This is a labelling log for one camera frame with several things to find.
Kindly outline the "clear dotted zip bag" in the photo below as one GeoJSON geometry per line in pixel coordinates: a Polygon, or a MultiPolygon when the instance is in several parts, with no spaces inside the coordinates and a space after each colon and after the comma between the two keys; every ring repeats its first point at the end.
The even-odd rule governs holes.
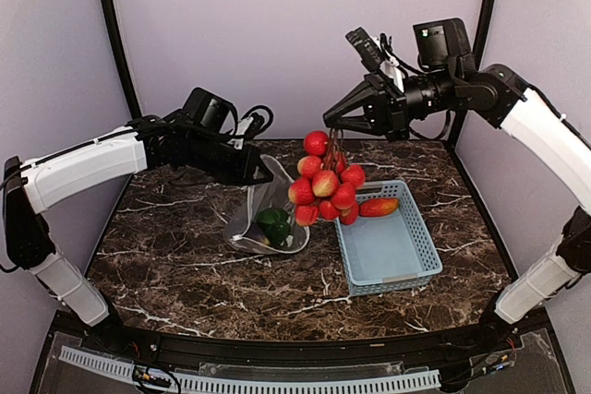
{"type": "Polygon", "coordinates": [[[272,156],[263,154],[261,160],[273,180],[247,190],[246,201],[224,228],[224,239],[249,254],[296,254],[307,246],[310,232],[295,221],[295,205],[288,198],[293,179],[272,156]]]}

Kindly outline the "red orange toy pepper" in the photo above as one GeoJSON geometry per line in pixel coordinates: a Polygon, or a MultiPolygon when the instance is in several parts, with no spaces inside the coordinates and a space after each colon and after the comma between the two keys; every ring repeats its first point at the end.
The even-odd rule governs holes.
{"type": "Polygon", "coordinates": [[[379,218],[393,214],[399,208],[396,197],[378,197],[364,201],[359,205],[359,215],[365,218],[379,218]]]}

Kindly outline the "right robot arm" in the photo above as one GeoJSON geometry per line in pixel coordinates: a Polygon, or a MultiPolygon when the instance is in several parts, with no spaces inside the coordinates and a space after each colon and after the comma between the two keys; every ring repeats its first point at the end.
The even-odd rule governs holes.
{"type": "Polygon", "coordinates": [[[476,71],[453,61],[401,82],[375,69],[323,115],[333,129],[406,139],[410,124],[441,111],[472,111],[522,146],[557,179],[577,206],[549,251],[502,290],[471,332],[493,350],[507,325],[590,272],[590,146],[539,90],[509,67],[476,71]]]}

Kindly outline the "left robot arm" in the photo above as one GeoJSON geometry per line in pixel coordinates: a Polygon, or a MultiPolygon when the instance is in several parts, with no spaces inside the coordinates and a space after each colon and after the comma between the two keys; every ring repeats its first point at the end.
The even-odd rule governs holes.
{"type": "Polygon", "coordinates": [[[180,110],[147,116],[40,159],[5,163],[2,216],[6,253],[47,287],[110,353],[130,345],[129,331],[113,318],[105,298],[64,256],[43,213],[55,204],[112,179],[163,166],[191,167],[223,185],[258,185],[273,175],[252,136],[221,134],[180,110]]]}

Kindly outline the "light blue plastic basket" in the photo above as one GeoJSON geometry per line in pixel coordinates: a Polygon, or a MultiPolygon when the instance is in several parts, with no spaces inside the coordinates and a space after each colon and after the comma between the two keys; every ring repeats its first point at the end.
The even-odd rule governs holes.
{"type": "Polygon", "coordinates": [[[357,191],[358,203],[381,197],[398,199],[398,209],[382,217],[360,217],[351,225],[335,223],[351,296],[422,287],[443,269],[406,182],[367,182],[357,191]]]}

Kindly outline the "green toy lime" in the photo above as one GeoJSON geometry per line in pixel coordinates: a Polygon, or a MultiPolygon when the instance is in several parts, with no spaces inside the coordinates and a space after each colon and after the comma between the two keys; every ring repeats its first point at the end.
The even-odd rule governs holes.
{"type": "Polygon", "coordinates": [[[258,213],[256,223],[261,228],[266,228],[268,225],[280,221],[288,222],[288,219],[289,214],[286,210],[278,208],[266,208],[258,213]]]}

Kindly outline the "purple toy eggplant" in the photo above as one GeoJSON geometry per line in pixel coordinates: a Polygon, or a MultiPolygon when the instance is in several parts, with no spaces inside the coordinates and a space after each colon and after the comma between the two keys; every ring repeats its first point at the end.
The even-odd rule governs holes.
{"type": "Polygon", "coordinates": [[[269,240],[265,232],[256,224],[253,224],[249,227],[246,233],[246,237],[263,245],[271,244],[271,241],[269,240]]]}

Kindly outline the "green toy cucumber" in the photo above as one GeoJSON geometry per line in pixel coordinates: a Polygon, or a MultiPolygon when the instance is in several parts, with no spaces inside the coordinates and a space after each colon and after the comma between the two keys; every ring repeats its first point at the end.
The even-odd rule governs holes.
{"type": "Polygon", "coordinates": [[[280,221],[268,225],[265,229],[265,235],[273,245],[282,244],[291,234],[291,225],[286,221],[280,221]]]}

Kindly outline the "red lychee bunch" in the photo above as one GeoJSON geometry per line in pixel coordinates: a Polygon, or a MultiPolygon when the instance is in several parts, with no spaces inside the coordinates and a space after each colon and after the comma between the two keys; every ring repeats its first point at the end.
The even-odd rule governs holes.
{"type": "Polygon", "coordinates": [[[366,182],[359,164],[346,159],[340,130],[317,130],[306,135],[304,152],[296,166],[298,178],[288,190],[295,205],[295,222],[302,227],[317,221],[340,221],[344,209],[351,208],[356,191],[366,182]]]}

